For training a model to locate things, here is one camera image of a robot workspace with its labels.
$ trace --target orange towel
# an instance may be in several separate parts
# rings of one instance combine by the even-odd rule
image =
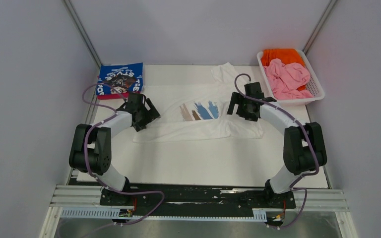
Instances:
[[[269,66],[269,63],[273,59],[280,59],[283,64],[289,63],[299,63],[302,66],[305,66],[302,58],[299,53],[295,49],[268,49],[263,50],[263,56],[260,59],[263,66]],[[306,86],[303,85],[299,87],[297,90],[302,91],[305,90]]]

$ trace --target pink cloth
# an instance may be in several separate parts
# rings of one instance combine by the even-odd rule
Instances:
[[[280,59],[273,59],[269,66],[264,66],[274,97],[278,100],[312,98],[308,90],[297,88],[308,83],[310,73],[299,63],[283,64]]]

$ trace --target white wall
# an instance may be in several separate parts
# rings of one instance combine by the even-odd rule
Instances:
[[[72,0],[103,64],[257,65],[302,49],[328,0]]]
[[[381,1],[340,1],[308,58],[326,94],[309,111],[323,128],[331,181],[359,236],[381,237]]]
[[[0,0],[0,238],[38,236],[96,70],[61,0]]]

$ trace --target plastic basket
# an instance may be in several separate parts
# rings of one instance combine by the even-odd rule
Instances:
[[[291,100],[277,100],[277,102],[281,105],[306,105],[316,100],[321,100],[325,97],[325,92],[322,89],[322,86],[320,85],[318,78],[316,77],[315,72],[312,69],[312,66],[310,65],[308,59],[306,58],[305,53],[302,51],[297,51],[302,58],[303,62],[305,63],[305,68],[309,71],[311,77],[309,82],[306,84],[306,89],[313,95],[313,98],[303,98],[303,99],[291,99]],[[264,92],[265,94],[268,94],[270,97],[274,97],[271,87],[269,86],[268,79],[266,78],[265,70],[263,69],[262,63],[260,59],[263,56],[263,52],[259,52],[256,57],[257,61],[259,62],[260,72],[262,74],[263,80],[261,80],[261,87],[263,91],[267,90],[267,92]]]

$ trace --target clothing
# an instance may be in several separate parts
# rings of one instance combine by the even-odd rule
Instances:
[[[299,63],[284,64],[280,59],[273,59],[269,66],[264,66],[274,97],[278,100],[312,98],[308,90],[299,91],[300,86],[310,80],[309,71]]]
[[[238,115],[227,115],[230,98],[236,91],[237,71],[230,64],[211,71],[210,84],[180,86],[148,86],[145,95],[151,98],[161,117],[136,133],[133,142],[174,142],[206,140],[224,137],[262,138],[260,123],[247,121]],[[248,79],[238,82],[243,88]]]
[[[263,56],[260,59],[263,66],[269,66],[271,60],[280,59],[283,64],[299,63],[305,65],[305,62],[300,57],[295,49],[267,49],[263,50]],[[305,90],[306,86],[302,85],[297,90]]]

